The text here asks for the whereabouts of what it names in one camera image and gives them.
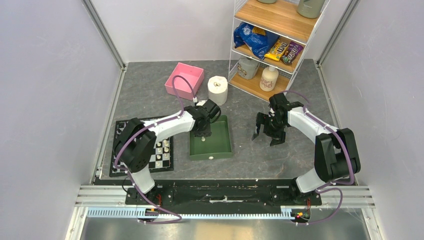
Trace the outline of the green plastic tray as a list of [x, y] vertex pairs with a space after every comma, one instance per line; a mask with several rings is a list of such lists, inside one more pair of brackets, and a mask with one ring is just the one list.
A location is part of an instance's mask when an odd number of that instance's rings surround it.
[[192, 161], [229, 159], [233, 157], [232, 141], [229, 130], [229, 120], [227, 115], [221, 115], [215, 123], [211, 124], [211, 136], [195, 137], [189, 133], [189, 158]]

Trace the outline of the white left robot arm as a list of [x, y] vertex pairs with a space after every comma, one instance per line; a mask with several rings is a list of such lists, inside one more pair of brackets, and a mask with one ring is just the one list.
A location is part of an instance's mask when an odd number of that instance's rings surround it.
[[156, 144], [186, 132], [209, 137], [212, 134], [210, 125], [213, 119], [220, 115], [220, 107], [208, 99], [202, 105], [185, 106], [175, 114], [156, 120], [142, 121], [135, 117], [128, 121], [112, 150], [115, 159], [123, 164], [129, 179], [138, 189], [137, 197], [144, 204], [152, 204], [157, 198], [155, 181], [149, 170], [149, 162]]

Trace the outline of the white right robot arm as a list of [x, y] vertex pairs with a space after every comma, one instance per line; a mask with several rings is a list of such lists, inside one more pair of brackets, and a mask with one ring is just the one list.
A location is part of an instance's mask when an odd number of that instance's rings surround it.
[[270, 110], [256, 115], [252, 138], [260, 133], [271, 138], [271, 146], [286, 141], [286, 128], [302, 132], [314, 144], [313, 168], [294, 179], [294, 187], [288, 191], [289, 200], [300, 205], [309, 193], [330, 185], [351, 185], [361, 163], [353, 131], [337, 128], [313, 115], [306, 104], [290, 102], [286, 91], [269, 98]]

